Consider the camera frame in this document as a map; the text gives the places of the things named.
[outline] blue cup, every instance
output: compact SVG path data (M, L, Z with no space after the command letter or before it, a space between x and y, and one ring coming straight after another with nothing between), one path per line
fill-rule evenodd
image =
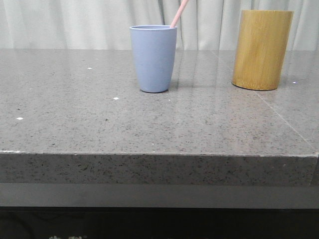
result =
M177 28L168 25L130 27L135 70L140 89L167 91L174 68Z

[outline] yellow wooden container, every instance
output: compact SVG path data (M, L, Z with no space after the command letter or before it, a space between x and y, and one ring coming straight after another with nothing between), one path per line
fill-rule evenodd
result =
M292 11L242 11L235 86L262 91L278 87L292 17Z

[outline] speckled stone surface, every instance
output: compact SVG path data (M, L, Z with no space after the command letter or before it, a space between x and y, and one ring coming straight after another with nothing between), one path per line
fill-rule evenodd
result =
M291 53L271 92L231 84L234 52L177 52L160 94L139 90L130 51L0 54L1 182L312 183L318 64L311 74L305 64L314 52Z

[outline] curtain fold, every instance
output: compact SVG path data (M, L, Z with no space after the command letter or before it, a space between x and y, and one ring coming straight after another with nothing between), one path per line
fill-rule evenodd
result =
M181 0L0 0L0 48L130 49L129 27L170 25ZM318 0L190 0L177 48L234 50L243 9L292 10L288 50L318 50Z

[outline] straw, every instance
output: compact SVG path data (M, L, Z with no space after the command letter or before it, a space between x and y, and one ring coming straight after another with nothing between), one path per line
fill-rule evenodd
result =
M179 20L179 18L181 16L181 14L183 13L184 8L186 7L186 4L188 3L188 1L189 0L183 0L182 1L182 3L179 6L179 9L178 9L178 11L177 11L177 13L176 13L176 15L174 17L173 22L170 25L170 28L174 28L176 26L176 24L177 24L177 22L178 22L178 20Z

